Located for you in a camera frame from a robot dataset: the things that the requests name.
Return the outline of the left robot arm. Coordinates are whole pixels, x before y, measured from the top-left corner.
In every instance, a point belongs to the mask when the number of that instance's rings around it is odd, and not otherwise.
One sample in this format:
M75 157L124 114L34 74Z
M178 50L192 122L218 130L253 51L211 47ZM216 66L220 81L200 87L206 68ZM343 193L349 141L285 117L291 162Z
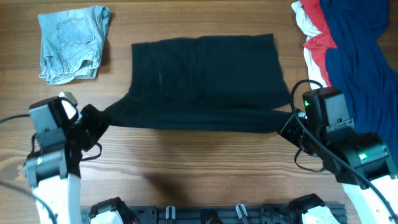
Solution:
M32 142L39 145L23 165L35 197L41 223L83 223L80 163L82 153L99 146L109 124L93 105L77 109L70 92L47 98L29 107L34 124Z

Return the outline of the black shorts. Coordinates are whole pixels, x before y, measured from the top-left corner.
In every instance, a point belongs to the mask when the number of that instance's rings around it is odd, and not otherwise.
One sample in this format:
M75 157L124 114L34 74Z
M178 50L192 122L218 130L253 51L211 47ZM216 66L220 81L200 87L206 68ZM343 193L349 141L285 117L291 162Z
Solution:
M132 82L113 126L271 133L290 101L272 34L132 45Z

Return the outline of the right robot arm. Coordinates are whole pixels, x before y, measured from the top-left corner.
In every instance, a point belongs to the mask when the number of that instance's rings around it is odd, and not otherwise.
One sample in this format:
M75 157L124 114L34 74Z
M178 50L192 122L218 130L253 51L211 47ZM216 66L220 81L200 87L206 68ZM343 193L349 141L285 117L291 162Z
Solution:
M387 144L375 133L356 132L341 91L311 90L303 102L305 109L292 113L279 135L322 160L362 223L397 223L397 168Z

